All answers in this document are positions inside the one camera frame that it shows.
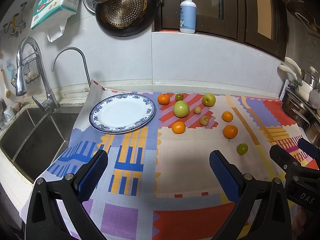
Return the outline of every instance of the stainless steel pot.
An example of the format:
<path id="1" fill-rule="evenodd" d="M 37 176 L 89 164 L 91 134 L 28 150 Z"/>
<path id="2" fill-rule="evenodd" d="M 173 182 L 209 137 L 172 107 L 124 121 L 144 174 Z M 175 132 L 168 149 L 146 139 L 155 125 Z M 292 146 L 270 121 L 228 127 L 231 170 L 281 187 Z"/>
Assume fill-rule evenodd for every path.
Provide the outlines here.
<path id="1" fill-rule="evenodd" d="M 308 140 L 317 147 L 320 147 L 320 124 L 318 120 L 312 118 L 310 120 L 310 128 L 305 129 Z"/>
<path id="2" fill-rule="evenodd" d="M 301 70 L 301 79 L 314 89 L 318 88 L 318 79 L 304 69 Z"/>
<path id="3" fill-rule="evenodd" d="M 286 97 L 282 102 L 281 108 L 288 116 L 297 122 L 299 127 L 304 129 L 310 128 L 310 111 L 305 108 L 302 102 L 298 101 L 290 93 L 286 92 Z"/>

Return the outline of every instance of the tissue package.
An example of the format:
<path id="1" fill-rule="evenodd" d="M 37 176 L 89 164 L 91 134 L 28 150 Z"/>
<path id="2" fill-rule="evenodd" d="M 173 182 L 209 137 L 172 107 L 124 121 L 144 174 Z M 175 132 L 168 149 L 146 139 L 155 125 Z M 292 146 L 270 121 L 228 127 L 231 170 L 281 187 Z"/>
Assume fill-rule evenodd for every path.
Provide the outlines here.
<path id="1" fill-rule="evenodd" d="M 60 37 L 68 18 L 76 14 L 79 0 L 37 0 L 31 30 L 45 31 L 49 41 Z"/>

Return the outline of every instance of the soap dispenser bottle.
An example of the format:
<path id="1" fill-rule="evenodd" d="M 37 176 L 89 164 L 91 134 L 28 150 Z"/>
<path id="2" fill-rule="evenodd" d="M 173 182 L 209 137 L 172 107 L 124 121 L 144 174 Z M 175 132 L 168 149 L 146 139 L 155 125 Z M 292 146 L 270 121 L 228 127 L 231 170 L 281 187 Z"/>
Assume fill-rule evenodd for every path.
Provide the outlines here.
<path id="1" fill-rule="evenodd" d="M 197 5 L 192 0 L 184 0 L 180 4 L 180 31 L 195 33 Z"/>

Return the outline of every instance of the frying pan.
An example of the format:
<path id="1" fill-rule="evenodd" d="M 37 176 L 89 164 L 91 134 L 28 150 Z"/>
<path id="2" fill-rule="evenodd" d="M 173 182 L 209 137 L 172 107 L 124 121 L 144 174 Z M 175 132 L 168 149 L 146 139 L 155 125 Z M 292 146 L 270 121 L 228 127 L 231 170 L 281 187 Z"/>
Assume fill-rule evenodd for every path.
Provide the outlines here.
<path id="1" fill-rule="evenodd" d="M 112 4 L 97 4 L 96 20 L 107 34 L 129 37 L 148 28 L 159 10 L 159 0 L 117 0 Z"/>

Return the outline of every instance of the white plate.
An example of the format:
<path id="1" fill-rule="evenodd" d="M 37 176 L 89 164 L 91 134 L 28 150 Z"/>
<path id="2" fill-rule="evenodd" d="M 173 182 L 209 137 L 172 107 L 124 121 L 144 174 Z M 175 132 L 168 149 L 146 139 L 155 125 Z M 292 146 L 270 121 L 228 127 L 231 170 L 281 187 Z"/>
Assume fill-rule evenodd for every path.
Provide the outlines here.
<path id="1" fill-rule="evenodd" d="M 104 133 L 124 133 L 145 125 L 155 112 L 155 104 L 146 96 L 118 94 L 98 103 L 90 112 L 89 122 Z"/>

